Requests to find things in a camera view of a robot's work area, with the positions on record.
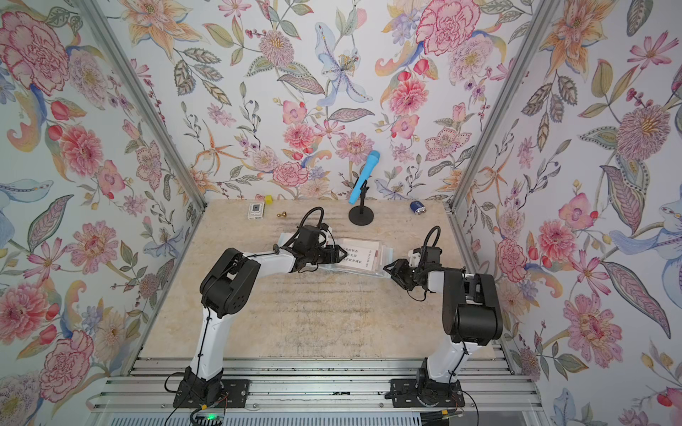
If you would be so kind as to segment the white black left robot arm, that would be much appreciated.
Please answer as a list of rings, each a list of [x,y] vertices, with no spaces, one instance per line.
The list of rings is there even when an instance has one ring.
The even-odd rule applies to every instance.
[[[200,285],[202,328],[195,356],[179,385],[179,400],[212,404],[223,392],[223,351],[236,314],[249,301],[258,280],[289,273],[314,272],[321,264],[339,264],[348,253],[323,222],[320,206],[307,211],[287,241],[270,252],[243,253],[228,248]]]

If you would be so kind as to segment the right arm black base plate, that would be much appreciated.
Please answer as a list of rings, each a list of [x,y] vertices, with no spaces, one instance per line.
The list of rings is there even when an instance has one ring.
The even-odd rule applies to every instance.
[[[392,379],[385,399],[390,400],[394,408],[464,408],[465,397],[459,381],[437,383],[426,380],[417,383],[417,379]]]

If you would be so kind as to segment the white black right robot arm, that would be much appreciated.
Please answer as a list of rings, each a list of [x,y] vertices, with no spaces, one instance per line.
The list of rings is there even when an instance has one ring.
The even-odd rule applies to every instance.
[[[503,333],[495,279],[489,274],[443,266],[442,249],[437,246],[441,231],[435,225],[407,258],[384,267],[407,293],[421,288],[425,296],[442,296],[444,340],[423,360],[414,379],[392,379],[385,397],[394,408],[463,408],[460,370],[476,351]]]

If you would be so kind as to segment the white card black text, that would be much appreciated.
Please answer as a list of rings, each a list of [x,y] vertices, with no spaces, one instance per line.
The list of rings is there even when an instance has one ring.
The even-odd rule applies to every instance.
[[[344,238],[339,245],[347,251],[348,256],[339,266],[361,271],[376,269],[378,255],[382,248],[379,241]]]

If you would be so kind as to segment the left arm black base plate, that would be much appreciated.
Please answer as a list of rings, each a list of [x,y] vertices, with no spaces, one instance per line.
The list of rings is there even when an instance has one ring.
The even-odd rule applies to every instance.
[[[245,408],[250,380],[220,382],[183,379],[172,403],[173,408]]]

